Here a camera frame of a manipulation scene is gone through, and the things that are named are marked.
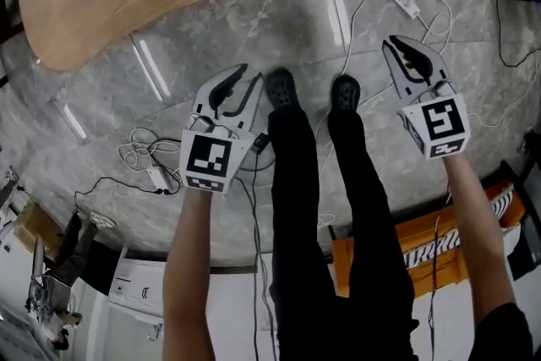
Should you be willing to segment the person's left black shoe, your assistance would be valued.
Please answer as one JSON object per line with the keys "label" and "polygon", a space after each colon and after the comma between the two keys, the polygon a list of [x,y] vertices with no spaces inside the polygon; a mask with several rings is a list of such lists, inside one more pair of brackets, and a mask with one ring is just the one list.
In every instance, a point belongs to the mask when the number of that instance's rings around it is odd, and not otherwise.
{"label": "person's left black shoe", "polygon": [[287,68],[277,68],[266,75],[265,93],[275,110],[299,106],[294,78]]}

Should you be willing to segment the person's black shoe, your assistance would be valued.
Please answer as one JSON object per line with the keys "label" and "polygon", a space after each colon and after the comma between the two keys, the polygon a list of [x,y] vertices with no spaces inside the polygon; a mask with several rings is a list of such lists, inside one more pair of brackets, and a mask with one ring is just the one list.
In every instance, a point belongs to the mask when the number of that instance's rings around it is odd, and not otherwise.
{"label": "person's black shoe", "polygon": [[331,88],[331,109],[356,112],[360,99],[360,84],[348,75],[337,77]]}
{"label": "person's black shoe", "polygon": [[294,78],[287,68],[277,68],[266,75],[265,93],[275,110],[299,106]]}

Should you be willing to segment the person's leg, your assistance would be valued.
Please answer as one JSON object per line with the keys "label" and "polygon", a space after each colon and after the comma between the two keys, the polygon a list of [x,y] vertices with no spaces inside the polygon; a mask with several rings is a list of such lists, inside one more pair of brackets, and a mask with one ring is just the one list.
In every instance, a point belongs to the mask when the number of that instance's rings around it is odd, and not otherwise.
{"label": "person's leg", "polygon": [[414,291],[385,189],[354,110],[334,108],[328,127],[352,210],[353,261],[347,330],[350,353],[371,361],[418,361],[411,334]]}
{"label": "person's leg", "polygon": [[270,294],[280,361],[329,361],[329,348],[317,340],[332,311],[335,289],[317,241],[320,186],[314,134],[299,106],[274,110],[269,134],[276,156]]}

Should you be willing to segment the small white power strip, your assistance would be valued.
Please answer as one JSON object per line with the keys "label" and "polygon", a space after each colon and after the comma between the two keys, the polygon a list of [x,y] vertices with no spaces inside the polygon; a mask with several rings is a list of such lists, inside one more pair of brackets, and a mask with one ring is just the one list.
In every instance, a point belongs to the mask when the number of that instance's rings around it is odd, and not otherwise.
{"label": "small white power strip", "polygon": [[167,175],[161,167],[150,166],[147,167],[145,170],[149,175],[151,182],[156,186],[157,189],[168,194],[172,191],[171,184],[167,178]]}

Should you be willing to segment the person's left leg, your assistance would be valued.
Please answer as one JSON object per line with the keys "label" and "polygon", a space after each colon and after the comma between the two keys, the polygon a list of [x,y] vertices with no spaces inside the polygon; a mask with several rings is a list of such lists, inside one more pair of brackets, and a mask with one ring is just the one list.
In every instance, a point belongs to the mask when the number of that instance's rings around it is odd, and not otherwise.
{"label": "person's left leg", "polygon": [[314,134],[299,106],[274,110],[269,134],[276,156],[270,294],[280,361],[329,361],[329,348],[317,340],[332,311],[335,289],[317,241],[320,186]]}

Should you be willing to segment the person's right leg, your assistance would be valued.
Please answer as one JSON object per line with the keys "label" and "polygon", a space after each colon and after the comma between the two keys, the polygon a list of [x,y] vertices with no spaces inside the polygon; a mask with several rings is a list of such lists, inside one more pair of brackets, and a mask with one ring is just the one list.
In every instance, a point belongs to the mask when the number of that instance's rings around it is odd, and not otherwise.
{"label": "person's right leg", "polygon": [[347,330],[350,353],[371,361],[418,361],[411,334],[414,291],[385,189],[354,110],[334,108],[328,127],[352,210],[353,261]]}

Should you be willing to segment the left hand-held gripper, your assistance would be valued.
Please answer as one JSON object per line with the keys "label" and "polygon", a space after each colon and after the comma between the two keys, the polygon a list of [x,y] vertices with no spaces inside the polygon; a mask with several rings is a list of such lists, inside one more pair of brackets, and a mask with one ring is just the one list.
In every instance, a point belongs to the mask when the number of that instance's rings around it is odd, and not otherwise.
{"label": "left hand-held gripper", "polygon": [[262,73],[250,82],[238,109],[224,112],[223,123],[214,121],[247,69],[246,63],[233,65],[200,86],[181,138],[179,175],[184,187],[225,194],[254,144],[249,130],[264,85]]}

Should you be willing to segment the person's left forearm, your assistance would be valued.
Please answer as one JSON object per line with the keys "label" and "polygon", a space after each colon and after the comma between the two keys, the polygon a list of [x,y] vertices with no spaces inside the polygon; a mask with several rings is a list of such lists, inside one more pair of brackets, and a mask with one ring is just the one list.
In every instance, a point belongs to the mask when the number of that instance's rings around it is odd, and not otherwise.
{"label": "person's left forearm", "polygon": [[206,319],[212,193],[188,189],[163,280],[163,360],[215,361]]}

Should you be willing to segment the orange sofa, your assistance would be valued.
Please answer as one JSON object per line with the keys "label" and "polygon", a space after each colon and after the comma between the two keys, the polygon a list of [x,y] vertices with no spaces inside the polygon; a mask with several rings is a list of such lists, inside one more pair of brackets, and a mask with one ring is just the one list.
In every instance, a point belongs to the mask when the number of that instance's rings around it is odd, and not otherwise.
{"label": "orange sofa", "polygon": [[[488,188],[485,193],[490,204],[492,199],[496,198],[511,184],[513,183],[504,180],[494,187]],[[510,250],[513,250],[518,242],[520,222],[525,215],[525,205],[514,186],[511,205],[499,220],[502,236],[511,241]],[[409,222],[398,224],[396,232],[402,252],[405,253],[410,249],[415,249],[430,242],[432,239],[436,241],[438,235],[442,236],[444,232],[453,228],[456,228],[455,209],[453,205],[448,205],[440,212],[435,211]],[[407,271],[413,281],[417,298],[431,292],[435,287],[441,288],[467,279],[466,266],[460,245]]]}

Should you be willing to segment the brown cardboard box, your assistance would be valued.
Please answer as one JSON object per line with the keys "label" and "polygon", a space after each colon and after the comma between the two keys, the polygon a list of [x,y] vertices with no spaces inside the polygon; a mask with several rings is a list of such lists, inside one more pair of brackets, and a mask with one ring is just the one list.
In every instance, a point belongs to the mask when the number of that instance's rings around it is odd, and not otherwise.
{"label": "brown cardboard box", "polygon": [[34,252],[37,237],[40,237],[46,257],[55,260],[61,246],[63,230],[38,204],[29,203],[18,214],[14,236],[31,253]]}

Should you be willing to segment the person's right forearm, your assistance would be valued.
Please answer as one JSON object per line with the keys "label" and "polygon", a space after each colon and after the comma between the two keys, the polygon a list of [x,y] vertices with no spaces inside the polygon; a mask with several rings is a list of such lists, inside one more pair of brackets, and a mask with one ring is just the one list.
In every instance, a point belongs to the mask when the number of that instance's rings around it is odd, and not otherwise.
{"label": "person's right forearm", "polygon": [[456,226],[470,281],[474,323],[516,302],[506,268],[500,224],[467,158],[443,159],[456,213]]}

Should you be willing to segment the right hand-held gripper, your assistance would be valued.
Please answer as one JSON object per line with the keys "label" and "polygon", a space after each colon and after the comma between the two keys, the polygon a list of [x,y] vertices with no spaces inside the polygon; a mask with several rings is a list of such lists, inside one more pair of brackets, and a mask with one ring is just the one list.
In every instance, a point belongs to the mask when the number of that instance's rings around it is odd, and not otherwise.
{"label": "right hand-held gripper", "polygon": [[419,94],[398,115],[424,158],[462,153],[471,136],[467,108],[463,95],[443,80],[447,69],[440,54],[420,41],[398,35],[383,41],[382,52],[399,97]]}

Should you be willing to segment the person's right black shoe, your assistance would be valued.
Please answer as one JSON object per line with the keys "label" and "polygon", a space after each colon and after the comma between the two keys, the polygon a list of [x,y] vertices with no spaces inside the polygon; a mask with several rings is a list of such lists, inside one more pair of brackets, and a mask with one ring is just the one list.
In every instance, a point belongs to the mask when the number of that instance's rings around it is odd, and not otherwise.
{"label": "person's right black shoe", "polygon": [[331,88],[331,109],[356,112],[360,99],[360,84],[348,75],[337,77]]}

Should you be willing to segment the person's black shirt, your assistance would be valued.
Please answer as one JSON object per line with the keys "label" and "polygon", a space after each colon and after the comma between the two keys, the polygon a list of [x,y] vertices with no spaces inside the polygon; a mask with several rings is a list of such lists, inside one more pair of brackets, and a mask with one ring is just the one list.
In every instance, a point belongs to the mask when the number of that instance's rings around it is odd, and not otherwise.
{"label": "person's black shirt", "polygon": [[525,314],[502,304],[477,325],[468,361],[533,361],[533,339]]}

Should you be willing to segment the black white striped cushion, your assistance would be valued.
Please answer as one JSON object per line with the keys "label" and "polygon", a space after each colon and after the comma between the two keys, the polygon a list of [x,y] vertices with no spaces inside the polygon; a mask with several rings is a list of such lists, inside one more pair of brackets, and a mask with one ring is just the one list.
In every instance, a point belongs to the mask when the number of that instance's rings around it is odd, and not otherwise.
{"label": "black white striped cushion", "polygon": [[[498,220],[508,211],[514,196],[514,185],[509,185],[501,194],[491,200],[491,205]],[[460,238],[456,228],[438,235],[436,241],[433,239],[421,246],[410,249],[403,254],[403,259],[408,270],[420,264],[433,260],[435,256],[443,254],[448,250],[457,248],[460,245]]]}

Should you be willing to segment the white low cabinet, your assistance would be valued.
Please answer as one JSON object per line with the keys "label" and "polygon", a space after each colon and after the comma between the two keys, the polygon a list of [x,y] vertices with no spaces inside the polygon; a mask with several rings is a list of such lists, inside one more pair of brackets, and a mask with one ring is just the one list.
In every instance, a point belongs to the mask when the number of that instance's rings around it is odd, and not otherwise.
{"label": "white low cabinet", "polygon": [[103,361],[161,361],[163,261],[122,258],[107,299]]}

